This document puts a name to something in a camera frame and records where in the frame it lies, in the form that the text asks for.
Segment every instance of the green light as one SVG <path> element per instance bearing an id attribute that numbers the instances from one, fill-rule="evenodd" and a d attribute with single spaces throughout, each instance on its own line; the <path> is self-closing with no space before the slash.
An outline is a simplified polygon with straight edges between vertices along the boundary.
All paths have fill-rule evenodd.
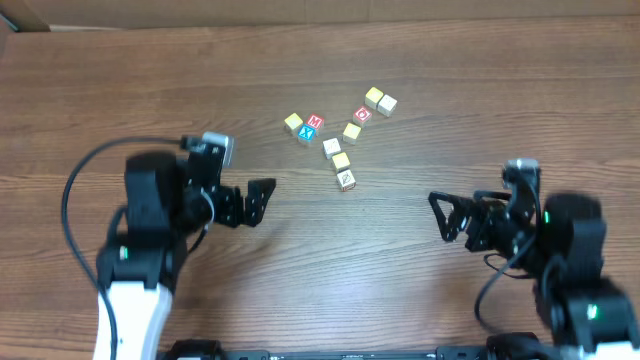
<path id="1" fill-rule="evenodd" d="M 587 306 L 587 318 L 589 320 L 594 320 L 597 317 L 598 317 L 598 305 L 589 304 L 589 306 Z"/>

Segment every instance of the yellow block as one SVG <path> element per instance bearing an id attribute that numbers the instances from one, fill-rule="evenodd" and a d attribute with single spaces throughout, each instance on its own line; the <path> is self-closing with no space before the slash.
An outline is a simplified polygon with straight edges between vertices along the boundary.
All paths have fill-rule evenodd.
<path id="1" fill-rule="evenodd" d="M 360 135 L 360 131 L 362 131 L 362 128 L 360 128 L 360 126 L 348 123 L 347 127 L 342 133 L 342 140 L 348 142 L 349 144 L 355 145 L 356 140 L 358 140 L 358 135 Z"/>
<path id="2" fill-rule="evenodd" d="M 293 113 L 288 118 L 284 119 L 284 123 L 286 124 L 287 130 L 294 133 L 302 125 L 303 121 L 300 119 L 298 114 Z"/>
<path id="3" fill-rule="evenodd" d="M 347 153 L 340 153 L 338 155 L 334 155 L 331 160 L 333 160 L 333 167 L 336 168 L 336 171 L 340 172 L 344 169 L 347 169 L 351 163 L 349 162 L 349 157 Z"/>
<path id="4" fill-rule="evenodd" d="M 374 86 L 369 89 L 369 92 L 367 93 L 367 95 L 365 95 L 364 103 L 367 104 L 368 107 L 375 110 L 376 106 L 378 106 L 378 103 L 383 96 L 384 93 Z"/>

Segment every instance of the wood grain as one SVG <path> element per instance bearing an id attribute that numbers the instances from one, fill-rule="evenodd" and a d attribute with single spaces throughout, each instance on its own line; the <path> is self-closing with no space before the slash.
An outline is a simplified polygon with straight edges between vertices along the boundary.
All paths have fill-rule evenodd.
<path id="1" fill-rule="evenodd" d="M 640 306 L 640 18 L 446 21 L 20 34 L 0 60 L 0 357 L 86 359 L 96 294 L 59 225 L 69 171 L 126 135 L 237 137 L 227 184 L 273 176 L 255 229 L 216 227 L 181 275 L 162 338 L 229 349 L 429 349 L 482 343 L 473 301 L 492 274 L 444 244 L 429 191 L 499 189 L 500 167 L 537 158 L 543 195 L 598 196 L 605 272 Z M 377 86 L 399 100 L 345 149 L 340 193 L 321 140 Z M 325 115 L 307 149 L 282 130 Z M 124 159 L 100 155 L 74 185 L 89 259 L 126 199 Z M 500 281 L 483 306 L 504 329 L 548 333 L 531 282 Z"/>

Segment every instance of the toy block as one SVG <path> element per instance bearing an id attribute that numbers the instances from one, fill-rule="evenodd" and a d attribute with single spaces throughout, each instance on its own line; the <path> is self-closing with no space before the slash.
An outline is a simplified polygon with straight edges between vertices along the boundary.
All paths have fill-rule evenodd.
<path id="1" fill-rule="evenodd" d="M 362 131 L 362 129 L 359 126 L 349 123 L 342 133 L 342 140 L 351 145 L 355 145 L 358 140 L 358 136 L 360 135 L 360 131 Z"/>
<path id="2" fill-rule="evenodd" d="M 340 149 L 340 142 L 338 142 L 336 138 L 323 141 L 322 147 L 324 148 L 324 155 L 327 157 L 327 160 L 342 151 Z"/>
<path id="3" fill-rule="evenodd" d="M 302 119 L 300 119 L 300 116 L 296 113 L 293 113 L 289 115 L 288 118 L 284 119 L 284 130 L 286 132 L 290 132 L 293 136 L 296 135 L 300 126 L 302 126 Z"/>
<path id="4" fill-rule="evenodd" d="M 307 120 L 307 125 L 311 126 L 316 131 L 316 135 L 318 135 L 320 129 L 324 127 L 324 118 L 316 114 L 311 114 L 309 120 Z"/>
<path id="5" fill-rule="evenodd" d="M 349 157 L 347 153 L 340 153 L 338 155 L 333 155 L 331 158 L 333 160 L 333 167 L 336 169 L 336 172 L 341 172 L 343 170 L 347 170 L 351 163 L 349 162 Z"/>
<path id="6" fill-rule="evenodd" d="M 340 190 L 348 191 L 356 187 L 356 179 L 353 177 L 351 170 L 345 170 L 339 173 L 337 176 Z"/>
<path id="7" fill-rule="evenodd" d="M 378 107 L 378 103 L 380 102 L 380 99 L 382 99 L 382 96 L 384 96 L 382 91 L 376 87 L 372 87 L 369 89 L 369 92 L 367 92 L 367 95 L 365 95 L 364 103 L 375 110 Z"/>
<path id="8" fill-rule="evenodd" d="M 373 114 L 363 105 L 353 113 L 353 123 L 364 128 L 371 120 Z"/>
<path id="9" fill-rule="evenodd" d="M 389 95 L 385 95 L 378 103 L 378 112 L 389 117 L 393 113 L 393 110 L 396 109 L 396 105 L 398 105 L 398 100 Z"/>
<path id="10" fill-rule="evenodd" d="M 298 131 L 298 141 L 303 145 L 311 145 L 311 140 L 315 136 L 316 131 L 309 125 L 303 125 Z"/>

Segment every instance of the wooden cube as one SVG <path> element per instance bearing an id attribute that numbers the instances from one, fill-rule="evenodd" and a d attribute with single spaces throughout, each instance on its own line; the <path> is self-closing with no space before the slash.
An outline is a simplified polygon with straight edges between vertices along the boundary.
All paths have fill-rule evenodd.
<path id="1" fill-rule="evenodd" d="M 351 163 L 349 162 L 349 157 L 347 156 L 347 153 L 340 153 L 338 155 L 333 155 L 331 160 L 333 161 L 333 167 L 336 169 L 336 172 L 347 170 L 351 165 Z"/>
<path id="2" fill-rule="evenodd" d="M 303 145 L 311 145 L 311 140 L 315 136 L 316 131 L 309 125 L 303 125 L 298 131 L 298 141 Z"/>
<path id="3" fill-rule="evenodd" d="M 396 109 L 396 105 L 398 105 L 398 100 L 389 95 L 385 95 L 378 103 L 378 112 L 389 117 L 393 113 L 393 110 Z"/>
<path id="4" fill-rule="evenodd" d="M 353 177 L 351 170 L 345 170 L 339 173 L 337 176 L 340 190 L 347 191 L 356 187 L 356 179 Z"/>
<path id="5" fill-rule="evenodd" d="M 284 130 L 291 133 L 293 136 L 298 133 L 300 126 L 302 126 L 302 119 L 300 119 L 300 116 L 296 113 L 293 113 L 289 115 L 288 118 L 284 119 Z"/>
<path id="6" fill-rule="evenodd" d="M 378 107 L 378 103 L 380 102 L 380 99 L 382 99 L 382 96 L 384 96 L 382 91 L 376 87 L 372 87 L 369 89 L 369 92 L 367 92 L 367 95 L 365 95 L 364 103 L 375 110 Z"/>
<path id="7" fill-rule="evenodd" d="M 360 131 L 362 131 L 362 129 L 359 126 L 349 123 L 342 133 L 342 140 L 351 145 L 355 145 Z"/>
<path id="8" fill-rule="evenodd" d="M 360 108 L 353 113 L 353 123 L 364 128 L 372 117 L 373 114 L 367 110 L 366 106 L 360 106 Z"/>
<path id="9" fill-rule="evenodd" d="M 324 127 L 324 118 L 316 114 L 311 114 L 309 120 L 307 120 L 307 125 L 311 126 L 316 131 L 316 135 L 318 135 L 320 129 Z"/>
<path id="10" fill-rule="evenodd" d="M 333 155 L 338 154 L 342 151 L 340 149 L 340 142 L 338 142 L 338 139 L 336 138 L 322 142 L 322 147 L 324 149 L 324 155 L 327 157 L 327 160 L 331 159 Z"/>

